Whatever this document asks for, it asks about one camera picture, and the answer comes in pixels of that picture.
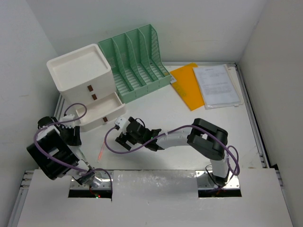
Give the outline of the orange pen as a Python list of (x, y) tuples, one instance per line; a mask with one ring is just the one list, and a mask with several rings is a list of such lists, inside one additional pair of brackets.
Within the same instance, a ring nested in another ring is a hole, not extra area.
[(104, 151), (104, 147), (105, 147), (105, 142), (103, 142), (103, 144), (101, 146), (100, 153), (99, 153), (98, 158), (97, 158), (97, 162), (99, 162), (101, 160), (101, 157), (102, 157), (102, 154), (103, 154), (103, 151)]

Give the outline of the white bottom drawer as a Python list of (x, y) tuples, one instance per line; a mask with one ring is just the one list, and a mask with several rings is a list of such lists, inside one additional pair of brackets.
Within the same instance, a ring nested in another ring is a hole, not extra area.
[(88, 132), (105, 124), (103, 117), (107, 117), (109, 122), (125, 113), (125, 104), (122, 103), (117, 93), (114, 92), (87, 105), (87, 113), (80, 119), (80, 131)]

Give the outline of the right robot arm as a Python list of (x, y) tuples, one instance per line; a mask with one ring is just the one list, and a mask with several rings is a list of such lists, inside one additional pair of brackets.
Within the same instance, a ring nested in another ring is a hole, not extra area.
[(122, 130), (115, 141), (128, 151), (132, 148), (130, 144), (141, 144), (152, 151), (191, 146), (211, 161), (213, 171), (209, 178), (213, 183), (220, 187), (227, 182), (229, 167), (225, 146), (228, 142), (228, 132), (208, 121), (196, 118), (189, 127), (181, 126), (179, 129), (165, 132), (162, 129), (149, 130), (133, 117), (118, 117), (114, 128)]

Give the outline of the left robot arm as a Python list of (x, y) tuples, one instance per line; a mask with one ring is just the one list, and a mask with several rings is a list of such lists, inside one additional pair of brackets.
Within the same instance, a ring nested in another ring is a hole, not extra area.
[(84, 172), (63, 166), (46, 157), (33, 143), (27, 147), (28, 153), (36, 161), (41, 170), (51, 180), (71, 176), (78, 184), (98, 189), (102, 184), (101, 172), (90, 172), (92, 167), (88, 164), (83, 153), (80, 139), (80, 126), (74, 122), (60, 123), (55, 117), (43, 117), (37, 122), (38, 129), (44, 128), (36, 138), (38, 145), (50, 156), (71, 166), (84, 169)]

